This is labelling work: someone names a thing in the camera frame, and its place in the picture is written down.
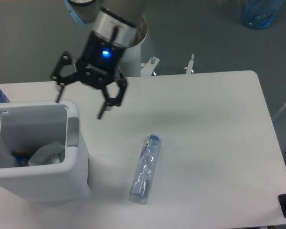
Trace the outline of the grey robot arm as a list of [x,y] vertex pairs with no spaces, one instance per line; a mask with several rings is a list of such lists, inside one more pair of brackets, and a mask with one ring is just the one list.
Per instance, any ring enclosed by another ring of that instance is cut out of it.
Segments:
[[57,103],[65,86],[79,81],[102,91],[104,102],[98,119],[106,109],[121,106],[128,82],[119,64],[136,37],[146,4],[144,0],[65,1],[76,23],[93,27],[81,56],[63,52],[51,73],[60,88]]

